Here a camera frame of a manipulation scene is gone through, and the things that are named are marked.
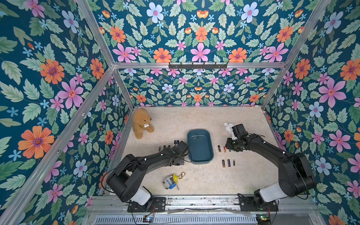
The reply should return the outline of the teal plastic storage box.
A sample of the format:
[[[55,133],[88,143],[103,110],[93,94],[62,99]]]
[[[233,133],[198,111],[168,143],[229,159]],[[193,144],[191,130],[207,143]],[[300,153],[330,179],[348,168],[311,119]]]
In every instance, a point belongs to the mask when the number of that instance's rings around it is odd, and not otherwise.
[[[193,164],[208,164],[214,158],[210,133],[205,129],[193,129],[187,133],[189,159]]]

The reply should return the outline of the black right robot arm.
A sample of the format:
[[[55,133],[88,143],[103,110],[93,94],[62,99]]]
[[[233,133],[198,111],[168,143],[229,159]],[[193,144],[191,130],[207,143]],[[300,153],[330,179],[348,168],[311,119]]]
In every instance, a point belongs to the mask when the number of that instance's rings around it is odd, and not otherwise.
[[[254,192],[254,204],[264,205],[287,197],[296,197],[317,186],[307,157],[284,151],[256,134],[228,138],[225,147],[235,152],[252,151],[278,168],[278,181]]]

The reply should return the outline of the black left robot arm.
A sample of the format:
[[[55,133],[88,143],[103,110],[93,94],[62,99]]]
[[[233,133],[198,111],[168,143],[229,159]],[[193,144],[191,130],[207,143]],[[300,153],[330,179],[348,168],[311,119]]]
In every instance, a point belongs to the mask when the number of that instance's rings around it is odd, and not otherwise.
[[[145,175],[161,167],[183,165],[187,151],[187,145],[177,145],[144,157],[128,154],[107,176],[106,184],[122,202],[151,204],[152,194],[141,186]]]

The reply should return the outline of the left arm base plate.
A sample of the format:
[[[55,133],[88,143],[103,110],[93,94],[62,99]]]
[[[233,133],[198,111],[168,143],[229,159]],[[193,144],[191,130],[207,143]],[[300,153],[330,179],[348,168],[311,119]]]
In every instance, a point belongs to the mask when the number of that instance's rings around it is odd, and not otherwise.
[[[164,212],[166,209],[165,197],[151,197],[145,205],[131,201],[128,204],[127,212]]]

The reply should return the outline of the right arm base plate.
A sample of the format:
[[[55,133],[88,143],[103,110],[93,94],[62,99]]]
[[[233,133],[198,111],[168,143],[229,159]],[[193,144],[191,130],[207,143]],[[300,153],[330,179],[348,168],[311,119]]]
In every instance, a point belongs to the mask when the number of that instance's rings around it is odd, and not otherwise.
[[[246,196],[239,193],[237,196],[243,212],[276,212],[278,210],[276,201],[264,202],[259,195]]]

